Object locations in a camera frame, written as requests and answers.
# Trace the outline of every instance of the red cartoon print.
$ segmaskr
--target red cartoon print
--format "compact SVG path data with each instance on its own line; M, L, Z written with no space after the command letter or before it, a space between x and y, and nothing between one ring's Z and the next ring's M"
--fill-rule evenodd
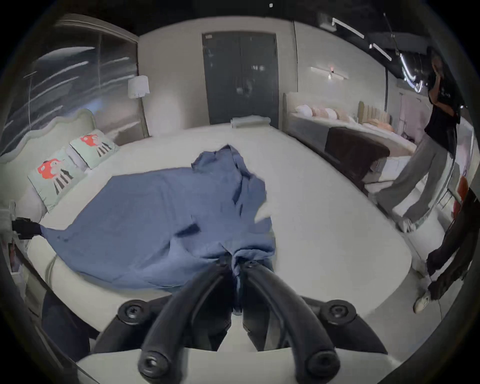
M82 140L90 147L96 147L98 157L102 157L107 152L112 150L112 148L107 143L101 142L98 138L98 135L96 134L82 136L80 140Z
M82 136L80 140L90 147L97 147L100 144L96 134Z
M65 188L65 186L73 180L73 176L69 171L62 169L62 162L58 159L44 161L37 171L44 179L52 180L57 194Z
M52 179L59 172L59 164L60 161L58 159L44 161L43 164L37 168L38 173L42 175L44 179Z

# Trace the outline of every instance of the track light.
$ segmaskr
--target track light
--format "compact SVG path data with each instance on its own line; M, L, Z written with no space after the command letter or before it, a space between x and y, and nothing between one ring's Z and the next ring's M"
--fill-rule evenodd
M342 27L344 27L344 28L348 29L349 31L353 32L354 34L356 34L357 36L360 36L362 39L365 38L365 36L363 34L361 34L359 31L357 31L356 29L352 28L350 25L345 24L345 23L341 22L340 20L338 20L334 17L334 18L332 18L332 25L335 25L335 24L341 25Z
M412 76L412 74L411 74L410 71L408 70L408 66L407 66L407 63L405 62L405 58L403 57L403 54L401 54L401 53L400 53L400 60L402 60L403 68L405 68L405 72L407 73L408 78L409 78L411 81L415 81L415 79L416 79L417 77L416 77L416 76Z
M383 50L381 49L378 45L376 45L375 43L373 43L373 47L379 51L382 55L384 55L387 59L389 59L390 61L392 61L392 58Z
M420 83L418 85L415 85L412 83L412 81L407 77L407 73L405 72L405 68L402 68L402 72L403 72L403 79L408 83L408 85L410 85L410 87L412 87L415 92L417 93L420 93L421 89L422 89L422 86L423 86L423 80L420 81Z

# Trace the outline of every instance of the gray sweatpants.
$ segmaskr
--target gray sweatpants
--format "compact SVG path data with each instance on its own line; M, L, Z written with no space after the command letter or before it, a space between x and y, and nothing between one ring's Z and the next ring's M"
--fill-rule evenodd
M377 193L377 203L389 214L392 213L392 210L413 191L417 183L428 173L427 182L419 200L403 215L412 223L420 220L430 209L429 203L442 178L447 156L448 151L425 134L410 161L393 184Z

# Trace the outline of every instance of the white pillow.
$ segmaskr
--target white pillow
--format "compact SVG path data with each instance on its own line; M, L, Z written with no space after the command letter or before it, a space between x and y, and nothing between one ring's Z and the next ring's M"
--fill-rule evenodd
M45 213L47 213L47 207L43 204L33 185L30 184L22 198L15 202L15 216L26 217L39 223Z
M332 120L338 120L338 115L336 114L336 112L331 109L331 108L325 108L325 110L327 111L328 113L328 118L329 119L332 119Z
M306 117L312 117L313 116L312 109L306 104L299 105L298 107L296 107L295 112L297 112L297 113L299 113L303 116L306 116Z

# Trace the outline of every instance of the double door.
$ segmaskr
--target double door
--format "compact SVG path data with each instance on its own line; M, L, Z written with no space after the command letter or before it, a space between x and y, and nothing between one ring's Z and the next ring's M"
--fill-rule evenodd
M203 34L210 124L233 117L269 117L278 128L278 60L275 34Z

